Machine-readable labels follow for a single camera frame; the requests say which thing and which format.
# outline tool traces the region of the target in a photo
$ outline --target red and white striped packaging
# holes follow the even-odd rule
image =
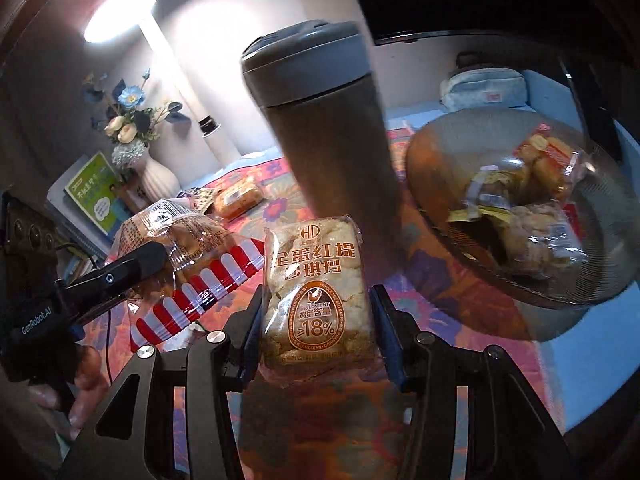
[[[169,200],[160,200],[124,222],[110,259],[149,241],[162,243],[170,262],[128,295],[132,351],[174,336],[264,263],[260,240],[228,231]]]

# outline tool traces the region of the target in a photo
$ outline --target flower vase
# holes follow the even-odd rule
[[[161,198],[175,198],[180,191],[177,177],[168,167],[149,155],[148,148],[130,166],[136,170],[140,177],[140,186],[151,202],[157,202]]]

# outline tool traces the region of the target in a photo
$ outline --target blue table surface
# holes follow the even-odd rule
[[[520,109],[540,112],[582,130],[566,86],[529,70],[523,74],[530,106]],[[390,109],[386,111],[386,127],[395,129],[409,125],[417,130],[445,113],[437,102]],[[616,127],[624,154],[622,171],[640,196],[640,146],[618,122]],[[217,173],[205,175],[189,187],[204,186],[229,171],[281,156],[279,147],[274,146],[241,158]],[[617,298],[589,309],[570,330],[538,345],[546,370],[554,370],[554,377],[547,380],[555,381],[561,392],[565,430],[570,430],[603,405],[640,366],[638,284],[633,283]]]

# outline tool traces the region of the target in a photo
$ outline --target thermos bottle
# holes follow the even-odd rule
[[[368,282],[399,264],[400,192],[366,46],[352,22],[312,20],[254,41],[245,83],[318,218],[349,214]]]

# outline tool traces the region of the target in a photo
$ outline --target robotic device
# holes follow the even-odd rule
[[[150,242],[80,282],[55,282],[26,297],[8,286],[7,269],[33,259],[27,245],[15,242],[13,230],[15,216],[26,218],[28,208],[15,199],[8,208],[3,203],[10,221],[2,232],[2,366],[11,380],[47,381],[66,389],[68,411],[73,397],[65,377],[69,380],[75,369],[69,357],[75,350],[73,327],[95,319],[130,286],[162,269],[166,252]],[[452,348],[421,332],[410,314],[395,309],[382,285],[370,290],[370,300],[388,376],[402,392],[417,394],[399,479],[450,478],[457,386],[468,386],[466,478],[578,478],[553,420],[503,348]],[[173,398],[174,388],[184,386],[191,477],[241,480],[226,393],[242,392],[255,376],[261,302],[259,286],[246,310],[190,348],[166,353],[140,348],[81,431],[58,478],[175,477]]]

